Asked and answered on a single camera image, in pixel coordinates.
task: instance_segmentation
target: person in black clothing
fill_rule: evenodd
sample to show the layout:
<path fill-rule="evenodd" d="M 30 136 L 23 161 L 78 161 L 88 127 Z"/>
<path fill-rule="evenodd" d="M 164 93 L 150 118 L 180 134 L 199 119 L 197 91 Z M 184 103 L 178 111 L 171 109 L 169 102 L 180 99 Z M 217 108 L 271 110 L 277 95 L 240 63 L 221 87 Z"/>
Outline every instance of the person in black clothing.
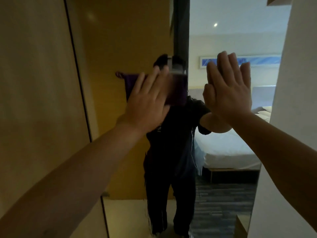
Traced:
<path fill-rule="evenodd" d="M 153 66 L 167 65 L 167 55 L 160 56 Z M 179 57 L 172 58 L 173 69 L 184 70 Z M 196 162 L 193 139 L 200 133 L 224 133 L 231 128 L 213 115 L 201 100 L 187 97 L 185 106 L 171 107 L 163 123 L 147 133 L 150 142 L 144 160 L 145 188 L 152 233 L 167 228 L 166 205 L 170 185 L 176 198 L 175 233 L 190 237 L 189 228 L 194 215 L 196 198 Z"/>

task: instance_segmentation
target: floor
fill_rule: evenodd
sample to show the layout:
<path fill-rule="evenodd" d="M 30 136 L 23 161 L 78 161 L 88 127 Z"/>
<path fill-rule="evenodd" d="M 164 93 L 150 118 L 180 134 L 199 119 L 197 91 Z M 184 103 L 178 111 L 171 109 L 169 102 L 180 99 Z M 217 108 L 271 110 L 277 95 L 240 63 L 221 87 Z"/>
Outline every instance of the floor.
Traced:
<path fill-rule="evenodd" d="M 255 194 L 255 184 L 210 184 L 197 179 L 194 238 L 232 238 L 236 214 L 251 214 Z"/>
<path fill-rule="evenodd" d="M 196 182 L 196 207 L 192 222 L 194 238 L 232 238 L 236 214 L 250 214 L 256 185 Z M 109 238 L 150 238 L 146 200 L 104 198 Z M 177 237 L 173 232 L 176 201 L 168 200 L 168 229 L 160 238 Z"/>

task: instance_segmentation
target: blue artwork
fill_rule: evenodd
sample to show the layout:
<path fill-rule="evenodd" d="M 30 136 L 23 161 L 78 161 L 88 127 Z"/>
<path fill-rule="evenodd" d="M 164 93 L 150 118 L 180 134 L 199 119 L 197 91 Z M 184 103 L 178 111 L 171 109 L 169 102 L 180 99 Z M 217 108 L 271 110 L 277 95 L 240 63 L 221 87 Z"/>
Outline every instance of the blue artwork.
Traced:
<path fill-rule="evenodd" d="M 271 56 L 238 56 L 237 57 L 239 65 L 244 62 L 250 62 L 251 66 L 279 66 L 281 63 L 281 56 L 271 55 Z M 200 58 L 200 68 L 207 66 L 208 62 L 214 62 L 217 64 L 217 58 Z"/>

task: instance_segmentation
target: white bed sheet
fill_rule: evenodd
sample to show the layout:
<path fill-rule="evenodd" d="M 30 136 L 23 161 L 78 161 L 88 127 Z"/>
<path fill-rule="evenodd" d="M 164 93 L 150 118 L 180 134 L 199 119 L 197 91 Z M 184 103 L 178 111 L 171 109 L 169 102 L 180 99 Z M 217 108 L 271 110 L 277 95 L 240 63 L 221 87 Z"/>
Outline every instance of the white bed sheet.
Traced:
<path fill-rule="evenodd" d="M 205 168 L 260 169 L 258 157 L 233 129 L 202 135 L 197 128 L 195 141 L 202 151 L 195 152 L 196 163 Z"/>

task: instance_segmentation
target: black pants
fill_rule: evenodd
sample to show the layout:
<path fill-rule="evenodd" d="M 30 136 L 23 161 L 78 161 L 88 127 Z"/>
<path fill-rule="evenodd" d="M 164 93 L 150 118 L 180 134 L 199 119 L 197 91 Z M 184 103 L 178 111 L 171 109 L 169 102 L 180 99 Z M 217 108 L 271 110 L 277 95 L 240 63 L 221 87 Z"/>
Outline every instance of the black pants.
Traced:
<path fill-rule="evenodd" d="M 181 178 L 165 172 L 145 173 L 147 208 L 152 224 L 152 233 L 161 233 L 167 228 L 166 205 L 170 185 L 176 198 L 174 230 L 181 236 L 188 235 L 194 216 L 196 198 L 196 170 L 186 172 Z"/>

